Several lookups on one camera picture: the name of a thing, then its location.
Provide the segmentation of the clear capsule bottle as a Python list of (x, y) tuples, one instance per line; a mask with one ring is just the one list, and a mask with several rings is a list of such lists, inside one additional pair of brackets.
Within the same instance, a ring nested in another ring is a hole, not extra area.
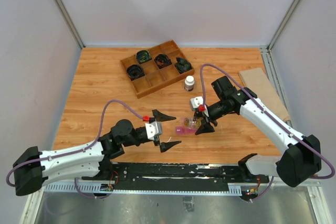
[(197, 130), (202, 125), (202, 118), (195, 116), (190, 118), (184, 118), (183, 125), (186, 128)]

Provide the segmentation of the pink weekly pill organizer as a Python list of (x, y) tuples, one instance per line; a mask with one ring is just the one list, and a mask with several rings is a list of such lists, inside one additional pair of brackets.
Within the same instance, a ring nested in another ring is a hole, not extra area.
[(186, 134), (194, 134), (196, 129), (191, 129), (185, 126), (176, 126), (175, 133), (176, 135), (186, 135)]

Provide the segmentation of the white cap pill bottle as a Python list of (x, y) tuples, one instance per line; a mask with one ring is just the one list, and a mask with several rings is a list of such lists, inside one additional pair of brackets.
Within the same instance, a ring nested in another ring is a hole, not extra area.
[(184, 89), (192, 91), (194, 89), (195, 80), (193, 76), (187, 76), (184, 80)]

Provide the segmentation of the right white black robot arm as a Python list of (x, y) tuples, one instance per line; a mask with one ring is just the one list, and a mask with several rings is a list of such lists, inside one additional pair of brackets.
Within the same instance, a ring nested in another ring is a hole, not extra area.
[(252, 153), (238, 162), (238, 177), (250, 182), (256, 175), (279, 177), (290, 187), (296, 187), (321, 170), (320, 141), (293, 130), (267, 109), (249, 88), (236, 89), (224, 76), (212, 82), (219, 101), (208, 106), (203, 97), (190, 100), (194, 115), (201, 119), (196, 134), (212, 133), (217, 120), (228, 114), (238, 114), (263, 132), (278, 149), (280, 156)]

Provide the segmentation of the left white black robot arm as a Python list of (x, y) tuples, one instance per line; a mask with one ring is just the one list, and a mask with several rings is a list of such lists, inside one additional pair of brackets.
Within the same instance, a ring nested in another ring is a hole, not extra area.
[(123, 155), (128, 146), (153, 142), (161, 152), (166, 152), (177, 145), (177, 141), (160, 141), (162, 122), (176, 118), (158, 110), (153, 110), (152, 114), (152, 117), (143, 119), (143, 127), (135, 128), (130, 120), (122, 119), (107, 134), (98, 134), (95, 140), (79, 146), (56, 151), (29, 147), (14, 162), (11, 170), (16, 196), (32, 194), (43, 186), (65, 179), (108, 179), (112, 175), (110, 161)]

